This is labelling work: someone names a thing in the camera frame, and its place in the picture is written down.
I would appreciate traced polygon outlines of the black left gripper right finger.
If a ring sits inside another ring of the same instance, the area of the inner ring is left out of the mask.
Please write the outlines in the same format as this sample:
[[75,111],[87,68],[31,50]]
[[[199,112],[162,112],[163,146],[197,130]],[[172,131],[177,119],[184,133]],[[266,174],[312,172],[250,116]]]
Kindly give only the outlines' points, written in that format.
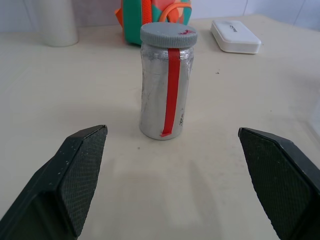
[[320,238],[320,170],[289,139],[241,127],[238,137],[264,212],[281,240]]

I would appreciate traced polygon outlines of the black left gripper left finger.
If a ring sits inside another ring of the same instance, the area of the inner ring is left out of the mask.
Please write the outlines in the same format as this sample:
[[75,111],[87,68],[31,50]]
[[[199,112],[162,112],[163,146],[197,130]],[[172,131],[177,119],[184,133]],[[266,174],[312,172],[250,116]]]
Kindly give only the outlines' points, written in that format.
[[68,136],[39,168],[0,220],[2,240],[76,240],[100,173],[106,125]]

